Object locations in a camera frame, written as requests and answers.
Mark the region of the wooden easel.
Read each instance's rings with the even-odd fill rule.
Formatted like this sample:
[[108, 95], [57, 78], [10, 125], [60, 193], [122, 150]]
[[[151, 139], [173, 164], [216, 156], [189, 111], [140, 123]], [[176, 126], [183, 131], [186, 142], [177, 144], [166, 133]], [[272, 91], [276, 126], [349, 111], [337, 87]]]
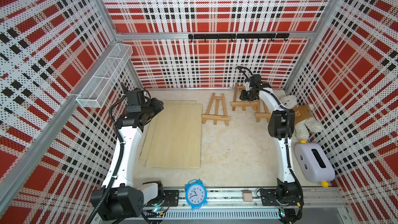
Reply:
[[233, 101], [231, 102], [232, 111], [235, 111], [237, 107], [242, 108], [243, 111], [246, 111], [247, 107], [252, 107], [256, 113], [261, 112], [261, 103], [256, 101], [243, 101], [239, 100], [238, 96], [242, 93], [245, 89], [245, 86], [235, 84], [234, 86], [234, 94], [233, 94]]
[[270, 121], [271, 115], [272, 114], [268, 110], [267, 105], [262, 100], [258, 100], [257, 110], [255, 113], [256, 122], [260, 122], [261, 119], [266, 119], [267, 121]]
[[217, 125], [218, 122], [224, 122], [226, 126], [229, 126], [231, 117], [228, 116], [224, 93], [219, 96], [212, 93], [206, 112], [202, 114], [201, 118], [202, 124], [205, 124], [207, 121], [213, 121], [214, 125]]

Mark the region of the plywood board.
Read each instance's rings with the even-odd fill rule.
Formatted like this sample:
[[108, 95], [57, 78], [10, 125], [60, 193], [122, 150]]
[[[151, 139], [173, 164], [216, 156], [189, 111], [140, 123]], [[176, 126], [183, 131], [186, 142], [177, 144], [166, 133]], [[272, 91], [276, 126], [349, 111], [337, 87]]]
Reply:
[[202, 137], [201, 104], [167, 104], [159, 114], [147, 168], [199, 168]]
[[[163, 101], [163, 103], [164, 103], [164, 106], [166, 106], [166, 105], [185, 105], [185, 104], [196, 104], [196, 101], [195, 100], [187, 100], [187, 101], [179, 101], [179, 100], [170, 101], [170, 100], [166, 100], [166, 101]], [[147, 160], [147, 158], [148, 158], [148, 155], [149, 155], [149, 152], [150, 152], [151, 143], [152, 143], [152, 139], [153, 139], [153, 136], [154, 136], [154, 132], [155, 132], [155, 128], [156, 128], [157, 120], [158, 120], [159, 116], [160, 116], [159, 114], [156, 115], [152, 119], [150, 124], [149, 124], [148, 130], [147, 130], [147, 134], [146, 134], [146, 138], [145, 138], [145, 141], [144, 141], [144, 145], [143, 145], [143, 148], [142, 148], [142, 151], [141, 151], [141, 155], [140, 155], [140, 160]]]

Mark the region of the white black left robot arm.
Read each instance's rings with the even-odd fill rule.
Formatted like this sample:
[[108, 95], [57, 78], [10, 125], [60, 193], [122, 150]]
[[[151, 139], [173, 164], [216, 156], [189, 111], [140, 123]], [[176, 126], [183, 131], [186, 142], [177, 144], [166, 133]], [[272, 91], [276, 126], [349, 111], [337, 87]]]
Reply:
[[94, 209], [86, 221], [88, 224], [96, 216], [114, 224], [127, 218], [140, 217], [147, 203], [163, 197], [160, 181], [150, 181], [141, 188], [135, 188], [133, 169], [144, 127], [163, 111], [164, 104], [151, 97], [146, 89], [129, 91], [122, 86], [122, 90], [122, 98], [109, 109], [112, 128], [117, 137], [115, 152], [101, 188], [91, 194], [90, 202]]

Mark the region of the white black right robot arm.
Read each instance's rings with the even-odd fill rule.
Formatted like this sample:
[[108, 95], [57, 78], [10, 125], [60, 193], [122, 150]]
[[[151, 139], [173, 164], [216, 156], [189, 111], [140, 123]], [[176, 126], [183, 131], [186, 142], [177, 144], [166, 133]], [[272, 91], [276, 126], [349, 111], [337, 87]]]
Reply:
[[262, 82], [260, 75], [245, 75], [244, 86], [245, 89], [239, 97], [242, 101], [261, 100], [271, 111], [267, 129], [276, 144], [277, 151], [276, 200], [282, 206], [295, 204], [302, 207], [303, 190], [294, 173], [291, 149], [295, 112], [283, 105], [270, 85]]

